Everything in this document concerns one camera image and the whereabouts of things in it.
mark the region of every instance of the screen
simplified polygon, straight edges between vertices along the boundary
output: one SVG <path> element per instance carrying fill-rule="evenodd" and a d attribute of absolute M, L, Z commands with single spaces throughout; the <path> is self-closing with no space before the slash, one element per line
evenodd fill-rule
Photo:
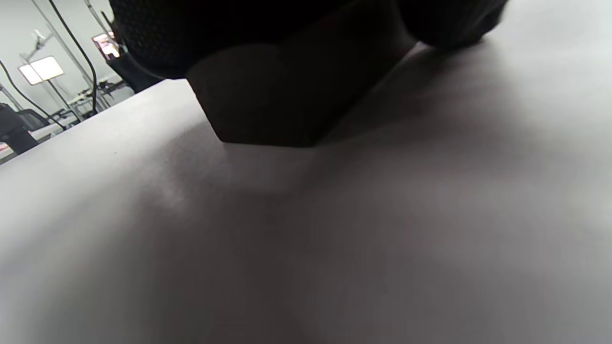
<path fill-rule="evenodd" d="M 21 74 L 26 77 L 31 85 L 39 84 L 64 74 L 62 67 L 59 66 L 52 56 L 23 65 L 19 67 L 19 71 L 21 71 Z"/>
<path fill-rule="evenodd" d="M 109 32 L 111 34 L 111 38 L 114 39 L 113 32 Z M 108 35 L 101 34 L 92 38 L 98 50 L 104 55 L 104 58 L 107 60 L 112 60 L 120 57 L 120 52 L 117 49 L 117 46 L 108 38 Z"/>

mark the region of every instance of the black mesh fabric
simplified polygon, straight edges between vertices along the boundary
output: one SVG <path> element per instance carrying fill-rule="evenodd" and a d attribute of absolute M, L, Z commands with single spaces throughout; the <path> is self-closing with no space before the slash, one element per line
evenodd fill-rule
<path fill-rule="evenodd" d="M 469 45 L 500 21 L 507 0 L 400 0 L 408 31 L 434 47 Z"/>
<path fill-rule="evenodd" d="M 208 54 L 274 42 L 350 0 L 110 0 L 133 58 L 152 73 L 182 78 Z"/>
<path fill-rule="evenodd" d="M 200 59 L 232 45 L 274 42 L 349 2 L 110 0 L 116 29 L 134 60 L 165 78 L 182 78 Z M 436 47 L 453 47 L 495 27 L 506 0 L 398 3 L 411 34 Z"/>

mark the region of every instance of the black object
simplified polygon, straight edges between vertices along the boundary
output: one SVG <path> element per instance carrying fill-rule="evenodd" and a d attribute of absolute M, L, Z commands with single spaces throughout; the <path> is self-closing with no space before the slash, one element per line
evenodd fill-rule
<path fill-rule="evenodd" d="M 110 3 L 134 60 L 187 77 L 222 141 L 311 146 L 412 47 L 405 28 L 473 44 L 506 0 Z"/>
<path fill-rule="evenodd" d="M 36 111 L 32 109 L 25 109 L 21 111 L 17 111 L 17 115 L 23 121 L 24 129 L 29 130 L 31 132 L 42 129 L 49 125 L 49 121 L 47 121 L 43 116 L 36 113 Z"/>
<path fill-rule="evenodd" d="M 162 81 L 161 78 L 143 70 L 129 53 L 124 52 L 116 59 L 107 60 L 106 64 L 108 64 L 108 66 L 111 67 L 135 93 L 139 93 Z"/>
<path fill-rule="evenodd" d="M 437 48 L 477 43 L 501 19 L 507 0 L 399 0 L 408 31 Z"/>
<path fill-rule="evenodd" d="M 24 129 L 19 115 L 4 103 L 0 103 L 0 140 L 8 144 L 17 154 L 38 146 L 38 141 Z"/>

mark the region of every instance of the chair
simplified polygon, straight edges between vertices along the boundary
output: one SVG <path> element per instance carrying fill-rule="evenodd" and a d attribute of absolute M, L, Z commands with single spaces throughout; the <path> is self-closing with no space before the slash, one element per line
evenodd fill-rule
<path fill-rule="evenodd" d="M 17 154 L 22 154 L 38 145 L 25 129 L 21 116 L 4 103 L 0 103 L 0 141 L 8 144 Z"/>
<path fill-rule="evenodd" d="M 17 115 L 19 115 L 19 117 L 23 121 L 24 129 L 31 131 L 31 132 L 36 131 L 38 129 L 42 129 L 49 125 L 48 119 L 45 119 L 44 117 L 42 117 L 41 115 L 39 115 L 38 113 L 36 113 L 36 111 L 32 109 L 25 109 L 25 110 L 18 111 Z"/>

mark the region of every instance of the white table surface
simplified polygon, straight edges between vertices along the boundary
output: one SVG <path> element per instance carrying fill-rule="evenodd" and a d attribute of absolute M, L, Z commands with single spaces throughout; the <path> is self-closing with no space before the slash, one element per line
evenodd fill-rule
<path fill-rule="evenodd" d="M 1 165 L 2 342 L 609 344 L 610 18 L 511 1 L 313 149 L 165 81 Z"/>

